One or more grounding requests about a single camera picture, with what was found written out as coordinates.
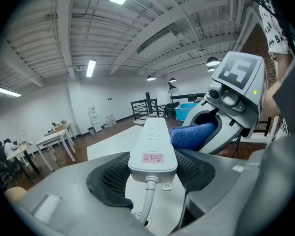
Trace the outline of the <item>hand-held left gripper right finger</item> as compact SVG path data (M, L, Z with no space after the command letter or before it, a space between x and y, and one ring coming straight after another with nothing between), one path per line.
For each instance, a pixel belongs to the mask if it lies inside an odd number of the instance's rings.
M177 176L185 190L176 236L234 236L259 176L264 150L248 160L176 149Z

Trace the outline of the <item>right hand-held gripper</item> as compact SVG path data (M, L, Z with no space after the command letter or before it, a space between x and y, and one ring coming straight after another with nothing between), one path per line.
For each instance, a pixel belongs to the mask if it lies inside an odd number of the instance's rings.
M190 110L183 126L216 120L217 128L199 148L201 153L216 155L239 134L252 136L266 98L265 62L261 56L231 51L211 78L206 101Z

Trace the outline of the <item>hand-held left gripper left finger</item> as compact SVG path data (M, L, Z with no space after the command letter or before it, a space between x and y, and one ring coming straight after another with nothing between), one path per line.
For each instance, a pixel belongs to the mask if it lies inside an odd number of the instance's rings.
M129 157L121 152L56 170L13 208L37 236L145 236L125 196Z

